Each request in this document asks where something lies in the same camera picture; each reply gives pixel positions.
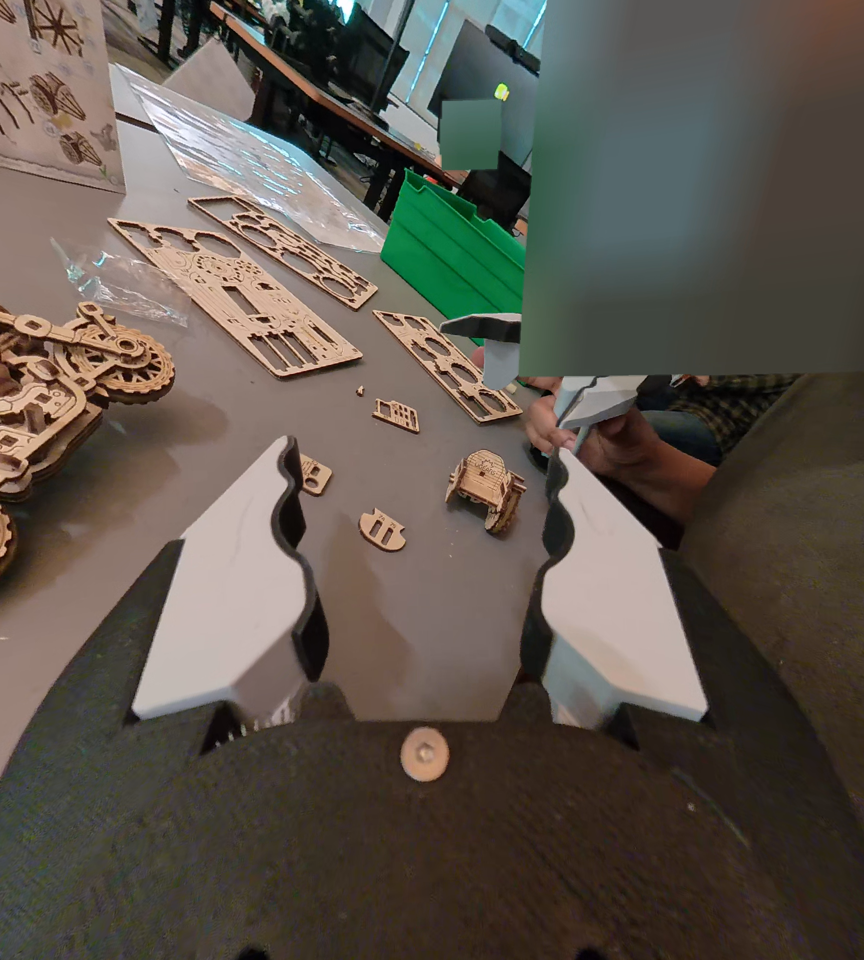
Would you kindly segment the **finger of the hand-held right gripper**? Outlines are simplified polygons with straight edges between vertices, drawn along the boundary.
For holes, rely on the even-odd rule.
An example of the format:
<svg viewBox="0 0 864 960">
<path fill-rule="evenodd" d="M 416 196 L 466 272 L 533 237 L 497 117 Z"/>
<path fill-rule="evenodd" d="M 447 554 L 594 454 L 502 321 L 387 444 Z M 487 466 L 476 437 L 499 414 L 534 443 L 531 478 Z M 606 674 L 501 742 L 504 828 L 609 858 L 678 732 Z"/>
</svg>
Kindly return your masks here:
<svg viewBox="0 0 864 960">
<path fill-rule="evenodd" d="M 562 378 L 555 393 L 554 412 L 558 430 L 576 431 L 579 447 L 592 426 L 630 411 L 638 397 L 640 385 L 640 375 Z"/>
<path fill-rule="evenodd" d="M 481 340 L 479 359 L 473 359 L 483 383 L 492 390 L 504 390 L 519 374 L 521 314 L 486 313 L 452 318 L 440 325 L 440 332 Z"/>
</svg>

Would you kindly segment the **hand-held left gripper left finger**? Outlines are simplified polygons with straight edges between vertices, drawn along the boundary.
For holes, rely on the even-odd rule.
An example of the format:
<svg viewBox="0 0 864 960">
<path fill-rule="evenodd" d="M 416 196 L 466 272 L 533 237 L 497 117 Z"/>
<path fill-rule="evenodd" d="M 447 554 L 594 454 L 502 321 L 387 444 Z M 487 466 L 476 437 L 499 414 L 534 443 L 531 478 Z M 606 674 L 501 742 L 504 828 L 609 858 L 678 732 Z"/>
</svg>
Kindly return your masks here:
<svg viewBox="0 0 864 960">
<path fill-rule="evenodd" d="M 225 703 L 247 729 L 294 721 L 329 652 L 300 451 L 282 436 L 187 528 L 132 701 L 143 721 Z"/>
</svg>

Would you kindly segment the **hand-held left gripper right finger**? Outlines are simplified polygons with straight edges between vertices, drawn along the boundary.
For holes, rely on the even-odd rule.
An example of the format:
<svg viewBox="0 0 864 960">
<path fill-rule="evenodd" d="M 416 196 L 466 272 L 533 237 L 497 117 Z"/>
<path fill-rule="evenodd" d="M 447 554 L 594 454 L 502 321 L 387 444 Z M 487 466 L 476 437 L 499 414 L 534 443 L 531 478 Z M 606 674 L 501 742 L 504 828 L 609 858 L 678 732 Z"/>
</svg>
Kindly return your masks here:
<svg viewBox="0 0 864 960">
<path fill-rule="evenodd" d="M 569 451 L 546 475 L 548 554 L 520 644 L 553 721 L 602 729 L 631 705 L 699 722 L 708 702 L 658 540 Z"/>
</svg>

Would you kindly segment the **gear-holed wooden puzzle sheet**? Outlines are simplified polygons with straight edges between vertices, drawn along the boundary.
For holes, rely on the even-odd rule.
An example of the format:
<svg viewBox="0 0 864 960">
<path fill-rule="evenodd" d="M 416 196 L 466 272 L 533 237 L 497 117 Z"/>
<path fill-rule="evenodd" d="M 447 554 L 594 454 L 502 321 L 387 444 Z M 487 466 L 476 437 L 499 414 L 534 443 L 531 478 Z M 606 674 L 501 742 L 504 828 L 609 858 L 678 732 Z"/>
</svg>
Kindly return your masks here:
<svg viewBox="0 0 864 960">
<path fill-rule="evenodd" d="M 372 313 L 477 424 L 493 424 L 523 414 L 505 391 L 486 387 L 482 372 L 427 318 L 378 309 Z"/>
</svg>

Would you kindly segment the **person's right forearm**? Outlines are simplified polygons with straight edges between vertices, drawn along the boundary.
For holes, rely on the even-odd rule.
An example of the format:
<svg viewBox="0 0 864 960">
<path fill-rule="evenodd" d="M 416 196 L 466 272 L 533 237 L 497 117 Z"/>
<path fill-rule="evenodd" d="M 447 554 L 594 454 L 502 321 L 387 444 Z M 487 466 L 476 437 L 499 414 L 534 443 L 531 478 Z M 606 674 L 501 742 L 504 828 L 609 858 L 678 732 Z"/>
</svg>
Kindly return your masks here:
<svg viewBox="0 0 864 960">
<path fill-rule="evenodd" d="M 685 528 L 716 469 L 653 435 L 634 464 L 624 468 L 622 483 Z"/>
</svg>

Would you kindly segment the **grey desk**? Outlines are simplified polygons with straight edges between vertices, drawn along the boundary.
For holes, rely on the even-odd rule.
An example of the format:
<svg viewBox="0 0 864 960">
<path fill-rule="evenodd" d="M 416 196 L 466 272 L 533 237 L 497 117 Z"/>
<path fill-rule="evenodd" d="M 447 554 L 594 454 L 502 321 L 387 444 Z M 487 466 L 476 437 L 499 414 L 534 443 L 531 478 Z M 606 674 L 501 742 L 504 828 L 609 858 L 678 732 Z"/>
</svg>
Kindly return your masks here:
<svg viewBox="0 0 864 960">
<path fill-rule="evenodd" d="M 436 325 L 442 315 L 376 254 L 333 251 L 378 287 L 351 311 L 246 252 L 364 357 L 277 380 L 194 304 L 186 328 L 126 319 L 172 354 L 174 388 L 110 407 L 63 470 L 15 506 L 18 550 L 0 579 L 0 775 L 54 681 L 162 546 L 287 434 L 333 471 L 322 496 L 302 498 L 299 548 L 328 619 L 323 677 L 356 717 L 490 721 L 506 699 L 543 554 L 542 481 L 521 417 L 476 424 L 381 326 L 373 309 Z M 420 432 L 374 418 L 376 399 L 413 407 Z M 476 450 L 500 455 L 527 487 L 500 534 L 486 531 L 486 506 L 445 503 L 451 472 Z M 374 508 L 403 525 L 400 551 L 361 535 Z"/>
</svg>

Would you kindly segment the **background wooden desk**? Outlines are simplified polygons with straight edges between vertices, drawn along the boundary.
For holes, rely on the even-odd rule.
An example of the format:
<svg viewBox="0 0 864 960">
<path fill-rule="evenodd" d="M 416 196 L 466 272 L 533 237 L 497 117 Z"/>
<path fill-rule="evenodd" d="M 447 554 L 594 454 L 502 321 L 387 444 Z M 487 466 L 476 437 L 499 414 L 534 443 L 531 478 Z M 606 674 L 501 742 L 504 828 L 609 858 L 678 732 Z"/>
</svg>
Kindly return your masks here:
<svg viewBox="0 0 864 960">
<path fill-rule="evenodd" d="M 264 35 L 236 15 L 238 2 L 211 2 L 209 17 L 259 70 L 261 79 L 249 122 L 268 132 L 292 131 L 299 118 L 309 121 L 322 138 L 360 153 L 376 163 L 366 205 L 378 210 L 379 200 L 394 204 L 404 173 L 412 170 L 450 189 L 460 187 L 466 172 L 444 170 L 433 155 L 425 154 L 412 140 L 377 118 L 337 99 L 305 77 L 264 41 Z"/>
</svg>

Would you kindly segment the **person's right hand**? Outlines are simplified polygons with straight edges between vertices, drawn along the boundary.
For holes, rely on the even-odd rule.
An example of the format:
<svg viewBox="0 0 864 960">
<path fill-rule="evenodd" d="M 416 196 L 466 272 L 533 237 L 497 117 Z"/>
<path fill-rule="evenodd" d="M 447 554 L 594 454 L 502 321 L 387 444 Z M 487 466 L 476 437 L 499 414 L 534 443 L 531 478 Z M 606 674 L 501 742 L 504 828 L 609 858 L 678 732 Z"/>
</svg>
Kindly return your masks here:
<svg viewBox="0 0 864 960">
<path fill-rule="evenodd" d="M 681 454 L 658 437 L 637 409 L 598 423 L 579 445 L 577 434 L 558 427 L 554 412 L 562 379 L 522 377 L 520 382 L 542 393 L 529 408 L 525 421 L 528 441 L 540 458 L 557 450 L 570 451 L 594 474 L 638 493 L 659 490 L 673 482 Z"/>
</svg>

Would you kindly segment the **green plastic bin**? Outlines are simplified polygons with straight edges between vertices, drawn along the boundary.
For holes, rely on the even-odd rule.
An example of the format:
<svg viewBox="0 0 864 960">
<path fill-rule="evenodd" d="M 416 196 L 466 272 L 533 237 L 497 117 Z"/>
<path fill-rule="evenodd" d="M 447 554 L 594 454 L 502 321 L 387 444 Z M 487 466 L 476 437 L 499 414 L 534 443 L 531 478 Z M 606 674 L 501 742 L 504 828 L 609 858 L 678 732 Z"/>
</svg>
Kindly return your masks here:
<svg viewBox="0 0 864 960">
<path fill-rule="evenodd" d="M 520 314 L 525 257 L 471 202 L 406 172 L 381 258 L 444 318 Z"/>
</svg>

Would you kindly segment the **small wooden cone model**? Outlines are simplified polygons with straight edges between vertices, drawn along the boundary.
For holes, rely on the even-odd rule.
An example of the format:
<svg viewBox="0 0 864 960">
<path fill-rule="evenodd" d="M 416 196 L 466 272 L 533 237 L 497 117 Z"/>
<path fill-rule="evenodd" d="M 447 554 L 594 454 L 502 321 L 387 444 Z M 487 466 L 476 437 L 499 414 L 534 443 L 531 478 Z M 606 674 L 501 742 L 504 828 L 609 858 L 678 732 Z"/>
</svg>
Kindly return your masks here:
<svg viewBox="0 0 864 960">
<path fill-rule="evenodd" d="M 497 535 L 509 526 L 526 490 L 523 477 L 508 470 L 500 455 L 479 449 L 463 458 L 451 472 L 445 503 L 460 496 L 486 506 L 485 529 Z"/>
</svg>

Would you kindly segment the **grid-cut wooden piece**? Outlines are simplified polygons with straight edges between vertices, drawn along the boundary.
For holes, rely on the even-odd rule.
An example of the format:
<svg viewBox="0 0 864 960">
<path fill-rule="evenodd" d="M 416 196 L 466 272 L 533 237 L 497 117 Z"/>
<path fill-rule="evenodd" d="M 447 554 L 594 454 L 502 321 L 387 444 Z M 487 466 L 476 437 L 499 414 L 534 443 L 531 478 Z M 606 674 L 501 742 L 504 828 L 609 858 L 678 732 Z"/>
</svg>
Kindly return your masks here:
<svg viewBox="0 0 864 960">
<path fill-rule="evenodd" d="M 392 399 L 377 398 L 372 416 L 389 426 L 395 426 L 410 434 L 420 432 L 420 424 L 415 409 Z"/>
</svg>

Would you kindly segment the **rounded two-slot wooden piece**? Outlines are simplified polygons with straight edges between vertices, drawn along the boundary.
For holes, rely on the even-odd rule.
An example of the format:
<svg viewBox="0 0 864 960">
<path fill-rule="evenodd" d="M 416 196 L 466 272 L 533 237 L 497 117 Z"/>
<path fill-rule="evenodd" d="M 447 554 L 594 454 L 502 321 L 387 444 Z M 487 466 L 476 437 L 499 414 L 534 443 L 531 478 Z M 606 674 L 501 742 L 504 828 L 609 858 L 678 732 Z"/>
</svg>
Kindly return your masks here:
<svg viewBox="0 0 864 960">
<path fill-rule="evenodd" d="M 367 542 L 387 553 L 398 552 L 406 545 L 403 525 L 377 508 L 361 514 L 359 530 Z"/>
</svg>

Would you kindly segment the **round-holed wooden puzzle sheet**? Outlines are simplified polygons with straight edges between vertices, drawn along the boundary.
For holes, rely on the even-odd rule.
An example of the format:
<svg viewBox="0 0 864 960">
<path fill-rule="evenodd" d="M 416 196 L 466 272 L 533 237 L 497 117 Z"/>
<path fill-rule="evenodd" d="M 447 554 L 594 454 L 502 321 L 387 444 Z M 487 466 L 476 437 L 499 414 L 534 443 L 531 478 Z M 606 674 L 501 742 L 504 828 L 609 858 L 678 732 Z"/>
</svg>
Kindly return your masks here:
<svg viewBox="0 0 864 960">
<path fill-rule="evenodd" d="M 186 203 L 352 310 L 361 309 L 378 292 L 376 284 L 251 200 L 220 195 L 188 198 Z"/>
</svg>

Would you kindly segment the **person's brown sweater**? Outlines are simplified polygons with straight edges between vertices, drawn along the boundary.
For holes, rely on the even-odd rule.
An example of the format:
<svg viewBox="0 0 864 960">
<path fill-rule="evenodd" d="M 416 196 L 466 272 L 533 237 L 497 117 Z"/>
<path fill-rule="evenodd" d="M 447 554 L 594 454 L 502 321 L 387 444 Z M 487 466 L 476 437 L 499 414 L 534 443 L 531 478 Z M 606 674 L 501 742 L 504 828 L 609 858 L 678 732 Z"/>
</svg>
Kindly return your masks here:
<svg viewBox="0 0 864 960">
<path fill-rule="evenodd" d="M 718 468 L 680 552 L 798 700 L 864 832 L 864 373 L 799 378 Z"/>
</svg>

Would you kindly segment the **grey background monitor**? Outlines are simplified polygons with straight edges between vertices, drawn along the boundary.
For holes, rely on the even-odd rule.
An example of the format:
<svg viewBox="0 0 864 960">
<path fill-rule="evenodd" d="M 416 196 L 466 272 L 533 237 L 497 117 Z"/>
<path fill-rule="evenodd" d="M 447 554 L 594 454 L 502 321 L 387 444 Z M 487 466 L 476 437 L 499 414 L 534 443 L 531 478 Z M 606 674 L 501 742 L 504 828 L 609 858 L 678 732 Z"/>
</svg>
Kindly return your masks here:
<svg viewBox="0 0 864 960">
<path fill-rule="evenodd" d="M 439 121 L 444 101 L 494 99 L 502 107 L 501 152 L 519 167 L 530 163 L 540 61 L 487 25 L 462 24 L 428 103 Z"/>
</svg>

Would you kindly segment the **wooden motorcycle model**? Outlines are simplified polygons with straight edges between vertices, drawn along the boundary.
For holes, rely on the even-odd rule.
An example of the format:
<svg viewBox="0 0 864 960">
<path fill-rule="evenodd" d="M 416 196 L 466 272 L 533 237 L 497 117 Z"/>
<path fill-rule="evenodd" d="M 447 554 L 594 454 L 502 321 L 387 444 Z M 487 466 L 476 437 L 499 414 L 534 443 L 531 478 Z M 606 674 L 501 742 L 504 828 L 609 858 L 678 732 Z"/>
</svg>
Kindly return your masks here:
<svg viewBox="0 0 864 960">
<path fill-rule="evenodd" d="M 110 403 L 156 402 L 174 378 L 160 342 L 96 303 L 65 324 L 0 305 L 0 577 L 18 544 L 6 504 L 56 474 Z"/>
</svg>

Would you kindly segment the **slotted wooden puzzle sheet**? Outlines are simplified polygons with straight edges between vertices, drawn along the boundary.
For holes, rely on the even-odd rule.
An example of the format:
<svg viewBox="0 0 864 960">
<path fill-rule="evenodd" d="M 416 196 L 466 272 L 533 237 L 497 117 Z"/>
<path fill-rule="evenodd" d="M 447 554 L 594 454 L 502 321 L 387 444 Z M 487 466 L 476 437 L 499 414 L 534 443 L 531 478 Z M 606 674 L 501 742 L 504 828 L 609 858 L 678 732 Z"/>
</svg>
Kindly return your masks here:
<svg viewBox="0 0 864 960">
<path fill-rule="evenodd" d="M 107 222 L 272 376 L 293 378 L 363 359 L 352 342 L 220 234 Z"/>
</svg>

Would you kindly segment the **clear plastic sheet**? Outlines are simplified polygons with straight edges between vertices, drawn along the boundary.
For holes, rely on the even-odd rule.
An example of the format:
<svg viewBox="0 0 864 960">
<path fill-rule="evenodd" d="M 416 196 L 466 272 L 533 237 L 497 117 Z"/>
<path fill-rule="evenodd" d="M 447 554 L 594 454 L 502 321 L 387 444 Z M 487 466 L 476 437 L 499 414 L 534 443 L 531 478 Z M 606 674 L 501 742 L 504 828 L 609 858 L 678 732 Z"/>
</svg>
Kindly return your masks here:
<svg viewBox="0 0 864 960">
<path fill-rule="evenodd" d="M 109 75 L 115 107 L 154 127 L 192 181 L 283 214 L 319 243 L 381 252 L 385 224 L 305 151 L 124 66 Z"/>
</svg>

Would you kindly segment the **black background monitor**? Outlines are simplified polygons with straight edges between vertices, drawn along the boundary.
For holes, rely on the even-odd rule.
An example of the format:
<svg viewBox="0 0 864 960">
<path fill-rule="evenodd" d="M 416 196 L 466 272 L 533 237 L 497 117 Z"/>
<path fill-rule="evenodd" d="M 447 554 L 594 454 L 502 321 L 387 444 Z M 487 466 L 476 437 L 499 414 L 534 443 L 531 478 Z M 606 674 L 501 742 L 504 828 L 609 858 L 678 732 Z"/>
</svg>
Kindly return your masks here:
<svg viewBox="0 0 864 960">
<path fill-rule="evenodd" d="M 391 87 L 409 54 L 355 2 L 339 34 L 330 90 L 378 114 L 387 108 Z"/>
</svg>

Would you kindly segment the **small clear plastic bag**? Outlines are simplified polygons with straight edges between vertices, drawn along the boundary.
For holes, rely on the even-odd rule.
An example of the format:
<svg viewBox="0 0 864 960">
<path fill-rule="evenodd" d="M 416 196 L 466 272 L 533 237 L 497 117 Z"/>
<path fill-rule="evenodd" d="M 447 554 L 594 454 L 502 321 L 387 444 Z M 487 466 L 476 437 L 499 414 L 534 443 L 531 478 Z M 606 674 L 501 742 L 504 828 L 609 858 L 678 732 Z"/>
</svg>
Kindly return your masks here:
<svg viewBox="0 0 864 960">
<path fill-rule="evenodd" d="M 52 236 L 50 245 L 81 301 L 93 302 L 115 315 L 188 327 L 190 298 L 146 261 L 92 242 Z"/>
</svg>

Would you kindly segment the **printed instruction booklet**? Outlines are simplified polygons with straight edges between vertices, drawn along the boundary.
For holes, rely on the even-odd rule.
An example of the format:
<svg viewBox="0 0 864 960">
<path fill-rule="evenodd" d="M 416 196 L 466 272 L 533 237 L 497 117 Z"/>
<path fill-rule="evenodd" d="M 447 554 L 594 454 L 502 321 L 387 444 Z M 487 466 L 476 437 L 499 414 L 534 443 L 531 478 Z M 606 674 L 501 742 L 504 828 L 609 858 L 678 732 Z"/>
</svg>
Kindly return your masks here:
<svg viewBox="0 0 864 960">
<path fill-rule="evenodd" d="M 0 167 L 126 193 L 98 1 L 0 1 Z"/>
</svg>

